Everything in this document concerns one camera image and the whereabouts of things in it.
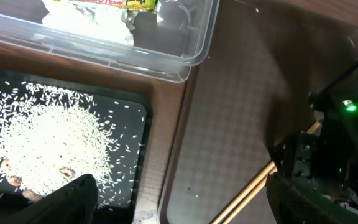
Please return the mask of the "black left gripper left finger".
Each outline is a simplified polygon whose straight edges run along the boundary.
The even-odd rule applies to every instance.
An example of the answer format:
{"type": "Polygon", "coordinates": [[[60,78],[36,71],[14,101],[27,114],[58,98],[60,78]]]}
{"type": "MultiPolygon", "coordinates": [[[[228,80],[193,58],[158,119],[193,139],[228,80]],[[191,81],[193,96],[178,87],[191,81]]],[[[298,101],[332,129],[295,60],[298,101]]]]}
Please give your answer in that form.
{"type": "Polygon", "coordinates": [[[97,201],[95,178],[84,174],[0,224],[90,224],[97,201]]]}

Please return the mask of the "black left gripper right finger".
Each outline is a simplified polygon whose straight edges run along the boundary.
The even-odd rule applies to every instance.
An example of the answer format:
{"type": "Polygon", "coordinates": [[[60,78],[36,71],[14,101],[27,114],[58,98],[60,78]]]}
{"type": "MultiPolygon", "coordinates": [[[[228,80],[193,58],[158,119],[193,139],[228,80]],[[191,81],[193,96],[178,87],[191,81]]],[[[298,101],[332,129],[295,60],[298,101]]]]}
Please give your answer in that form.
{"type": "Polygon", "coordinates": [[[266,181],[267,198],[279,224],[358,224],[351,212],[278,172],[266,181]]]}

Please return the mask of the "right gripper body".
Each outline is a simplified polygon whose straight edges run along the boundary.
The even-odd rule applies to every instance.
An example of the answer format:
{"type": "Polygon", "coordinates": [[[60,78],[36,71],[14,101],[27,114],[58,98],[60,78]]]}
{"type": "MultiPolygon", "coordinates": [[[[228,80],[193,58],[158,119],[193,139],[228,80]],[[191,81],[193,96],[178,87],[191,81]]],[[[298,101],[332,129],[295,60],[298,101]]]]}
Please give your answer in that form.
{"type": "Polygon", "coordinates": [[[358,210],[358,148],[350,138],[292,133],[268,151],[285,177],[358,210]]]}

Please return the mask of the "white napkin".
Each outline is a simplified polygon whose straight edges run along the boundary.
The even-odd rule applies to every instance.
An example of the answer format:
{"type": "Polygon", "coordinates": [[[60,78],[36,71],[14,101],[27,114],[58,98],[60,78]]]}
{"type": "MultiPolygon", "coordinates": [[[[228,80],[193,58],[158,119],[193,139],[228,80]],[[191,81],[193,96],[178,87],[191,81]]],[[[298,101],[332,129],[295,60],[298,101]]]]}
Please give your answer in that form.
{"type": "Polygon", "coordinates": [[[43,0],[48,14],[42,24],[78,35],[134,45],[131,31],[137,15],[114,6],[83,1],[43,0]]]}

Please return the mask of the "yellow green snack wrapper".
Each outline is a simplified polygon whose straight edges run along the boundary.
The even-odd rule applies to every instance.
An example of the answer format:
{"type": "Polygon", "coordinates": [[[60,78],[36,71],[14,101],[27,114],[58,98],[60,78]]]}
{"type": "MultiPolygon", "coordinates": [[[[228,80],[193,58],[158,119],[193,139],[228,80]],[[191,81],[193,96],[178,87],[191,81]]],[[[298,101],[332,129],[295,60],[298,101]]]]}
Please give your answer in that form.
{"type": "Polygon", "coordinates": [[[56,0],[65,4],[95,9],[123,9],[128,11],[153,11],[157,0],[56,0]]]}

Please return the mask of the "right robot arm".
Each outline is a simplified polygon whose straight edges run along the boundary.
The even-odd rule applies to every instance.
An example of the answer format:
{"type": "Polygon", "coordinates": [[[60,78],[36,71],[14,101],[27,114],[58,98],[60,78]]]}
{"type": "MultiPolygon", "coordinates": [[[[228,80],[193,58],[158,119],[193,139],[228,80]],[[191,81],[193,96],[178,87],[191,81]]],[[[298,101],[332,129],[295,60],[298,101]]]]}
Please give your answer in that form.
{"type": "Polygon", "coordinates": [[[358,210],[358,85],[312,97],[324,117],[318,134],[290,134],[270,155],[290,180],[358,210]]]}

